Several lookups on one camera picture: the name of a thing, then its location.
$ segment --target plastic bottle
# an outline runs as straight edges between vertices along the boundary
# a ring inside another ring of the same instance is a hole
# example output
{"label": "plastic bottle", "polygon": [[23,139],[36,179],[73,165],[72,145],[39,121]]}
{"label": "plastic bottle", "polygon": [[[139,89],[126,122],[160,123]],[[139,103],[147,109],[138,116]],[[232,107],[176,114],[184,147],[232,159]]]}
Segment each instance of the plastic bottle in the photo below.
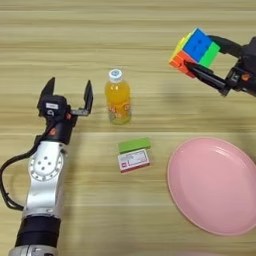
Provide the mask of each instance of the plastic bottle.
{"label": "plastic bottle", "polygon": [[109,72],[109,81],[105,86],[109,119],[113,124],[124,124],[131,119],[130,86],[123,79],[122,71]]}

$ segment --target blue cube face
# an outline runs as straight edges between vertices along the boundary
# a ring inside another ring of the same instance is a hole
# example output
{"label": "blue cube face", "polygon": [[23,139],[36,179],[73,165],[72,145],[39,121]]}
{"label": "blue cube face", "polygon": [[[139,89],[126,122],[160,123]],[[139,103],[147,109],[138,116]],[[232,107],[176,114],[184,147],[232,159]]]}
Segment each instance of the blue cube face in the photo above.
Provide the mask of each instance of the blue cube face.
{"label": "blue cube face", "polygon": [[211,43],[212,40],[207,35],[200,29],[196,29],[189,41],[183,47],[183,50],[195,61],[199,62]]}

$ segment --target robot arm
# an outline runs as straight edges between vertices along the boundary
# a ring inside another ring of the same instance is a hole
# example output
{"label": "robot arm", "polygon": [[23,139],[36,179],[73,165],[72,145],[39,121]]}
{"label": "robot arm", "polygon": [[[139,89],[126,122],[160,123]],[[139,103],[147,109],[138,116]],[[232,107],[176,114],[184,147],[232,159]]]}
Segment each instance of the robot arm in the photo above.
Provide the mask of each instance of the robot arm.
{"label": "robot arm", "polygon": [[230,54],[238,59],[226,78],[216,76],[211,69],[200,64],[186,62],[187,68],[200,81],[217,89],[223,96],[228,95],[231,89],[256,96],[256,37],[244,46],[218,36],[210,38],[220,46],[221,53]]}
{"label": "robot arm", "polygon": [[[63,181],[67,146],[78,116],[91,113],[93,93],[90,81],[86,86],[85,107],[72,110],[63,96],[53,95],[54,78],[43,89],[39,102],[39,116],[46,119],[46,131],[37,136],[35,145],[26,154],[8,160],[0,172],[1,192],[6,205],[22,210],[22,222],[15,247],[9,256],[56,256],[61,206],[63,203]],[[26,205],[14,202],[5,191],[2,174],[11,163],[30,157],[29,175],[31,185]]]}

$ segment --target table surface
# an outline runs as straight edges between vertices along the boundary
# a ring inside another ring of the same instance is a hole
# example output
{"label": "table surface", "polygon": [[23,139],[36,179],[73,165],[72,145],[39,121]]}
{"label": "table surface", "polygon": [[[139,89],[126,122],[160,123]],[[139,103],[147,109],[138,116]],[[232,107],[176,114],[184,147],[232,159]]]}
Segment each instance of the table surface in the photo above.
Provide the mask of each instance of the table surface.
{"label": "table surface", "polygon": [[[26,151],[44,120],[36,104],[46,82],[78,108],[91,79],[90,117],[80,118],[69,147],[61,256],[255,255],[256,230],[237,237],[208,234],[187,221],[166,184],[168,159],[187,139],[223,138],[256,159],[256,101],[216,91],[168,65],[177,42],[196,27],[246,44],[255,36],[254,0],[45,0],[0,3],[0,162]],[[225,76],[235,63],[219,55]],[[121,68],[132,88],[129,124],[108,121],[104,86]],[[151,167],[122,175],[119,142],[149,137]],[[27,161],[11,166],[5,183],[21,203]],[[0,251],[13,247],[21,213],[0,204]]]}

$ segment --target black cable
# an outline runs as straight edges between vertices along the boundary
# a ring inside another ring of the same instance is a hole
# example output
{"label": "black cable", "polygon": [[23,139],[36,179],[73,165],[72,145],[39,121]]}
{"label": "black cable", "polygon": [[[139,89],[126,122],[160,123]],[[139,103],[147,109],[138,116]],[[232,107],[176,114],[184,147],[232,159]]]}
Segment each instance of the black cable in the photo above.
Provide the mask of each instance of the black cable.
{"label": "black cable", "polygon": [[35,142],[34,146],[28,152],[10,158],[1,166],[1,168],[0,168],[0,191],[1,191],[2,197],[4,199],[4,202],[8,208],[10,208],[12,210],[18,210],[18,211],[23,211],[23,209],[24,209],[24,207],[22,205],[13,201],[9,197],[9,193],[6,192],[6,190],[5,190],[4,183],[3,183],[3,173],[4,173],[5,169],[9,165],[11,165],[15,162],[21,161],[23,159],[26,159],[26,158],[29,158],[30,156],[32,156],[36,152],[41,141],[45,139],[45,137],[48,135],[48,133],[51,131],[51,129],[53,129],[56,126],[57,123],[58,123],[58,120],[55,120],[50,125],[48,125],[45,132],[40,136],[40,138]]}

